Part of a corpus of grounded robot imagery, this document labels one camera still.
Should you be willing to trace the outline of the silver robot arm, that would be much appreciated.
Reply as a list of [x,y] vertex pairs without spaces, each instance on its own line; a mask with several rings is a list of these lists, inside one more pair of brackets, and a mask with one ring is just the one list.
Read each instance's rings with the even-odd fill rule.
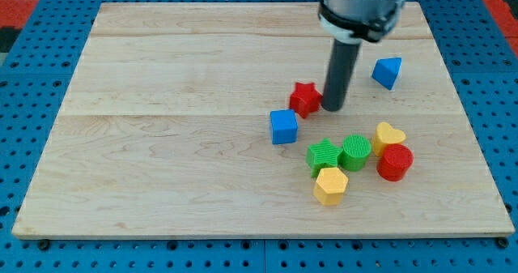
[[376,43],[397,25],[405,0],[319,0],[320,25],[344,44]]

